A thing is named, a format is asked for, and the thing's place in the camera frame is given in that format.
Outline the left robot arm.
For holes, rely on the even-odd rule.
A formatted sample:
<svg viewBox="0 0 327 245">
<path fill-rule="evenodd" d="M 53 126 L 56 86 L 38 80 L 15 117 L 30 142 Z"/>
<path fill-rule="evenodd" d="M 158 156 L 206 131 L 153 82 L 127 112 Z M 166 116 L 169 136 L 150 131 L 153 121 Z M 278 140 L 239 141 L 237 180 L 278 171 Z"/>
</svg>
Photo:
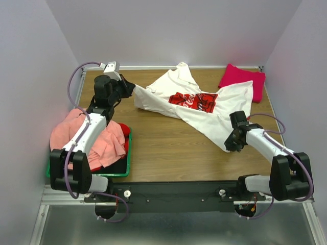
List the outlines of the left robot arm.
<svg viewBox="0 0 327 245">
<path fill-rule="evenodd" d="M 100 133 L 111 121 L 115 107 L 132 96 L 135 84 L 122 75 L 100 75 L 94 79 L 94 95 L 86 110 L 85 120 L 72 140 L 50 153 L 50 180 L 54 190 L 67 191 L 74 199 L 95 192 L 103 202 L 113 197 L 107 177 L 91 172 L 87 156 Z"/>
</svg>

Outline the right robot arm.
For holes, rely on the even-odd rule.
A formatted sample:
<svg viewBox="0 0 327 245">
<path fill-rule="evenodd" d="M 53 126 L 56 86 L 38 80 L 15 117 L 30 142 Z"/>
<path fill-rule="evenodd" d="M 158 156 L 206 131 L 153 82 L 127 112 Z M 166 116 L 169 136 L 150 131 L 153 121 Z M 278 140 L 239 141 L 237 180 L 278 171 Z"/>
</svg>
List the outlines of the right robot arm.
<svg viewBox="0 0 327 245">
<path fill-rule="evenodd" d="M 278 201 L 303 202 L 314 192 L 309 156 L 296 153 L 270 136 L 270 131 L 252 124 L 244 111 L 230 114 L 232 132 L 224 145 L 230 152 L 240 152 L 244 146 L 255 148 L 270 163 L 270 175 L 246 175 L 238 178 L 235 194 L 246 200 L 254 192 L 272 196 Z"/>
</svg>

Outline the white printed t-shirt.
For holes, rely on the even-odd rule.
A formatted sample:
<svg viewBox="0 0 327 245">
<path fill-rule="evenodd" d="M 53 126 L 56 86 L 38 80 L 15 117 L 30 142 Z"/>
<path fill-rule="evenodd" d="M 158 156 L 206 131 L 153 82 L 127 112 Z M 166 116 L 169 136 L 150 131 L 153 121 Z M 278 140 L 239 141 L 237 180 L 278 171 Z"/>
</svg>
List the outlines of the white printed t-shirt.
<svg viewBox="0 0 327 245">
<path fill-rule="evenodd" d="M 224 145 L 232 132 L 230 114 L 251 112 L 253 82 L 225 86 L 215 93 L 202 91 L 191 75 L 189 66 L 181 62 L 151 85 L 134 89 L 135 107 L 181 119 L 215 145 Z"/>
</svg>

